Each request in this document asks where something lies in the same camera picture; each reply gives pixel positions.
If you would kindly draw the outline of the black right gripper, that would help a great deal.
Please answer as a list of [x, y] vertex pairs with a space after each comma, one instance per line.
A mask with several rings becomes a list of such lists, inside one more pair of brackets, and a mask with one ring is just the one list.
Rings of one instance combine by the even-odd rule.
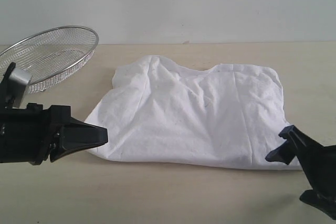
[[289, 165], [297, 157], [311, 186], [300, 201], [335, 220], [335, 146], [322, 146], [294, 125], [284, 127], [279, 136], [285, 141], [265, 160]]

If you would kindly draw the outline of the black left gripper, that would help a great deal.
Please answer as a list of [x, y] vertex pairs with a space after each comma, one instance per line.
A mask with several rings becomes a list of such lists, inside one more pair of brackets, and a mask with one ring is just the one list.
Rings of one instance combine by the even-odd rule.
[[24, 109], [1, 109], [1, 163], [40, 165], [48, 155], [53, 163], [107, 142], [107, 129], [72, 118], [68, 105], [44, 109], [41, 104], [28, 103]]

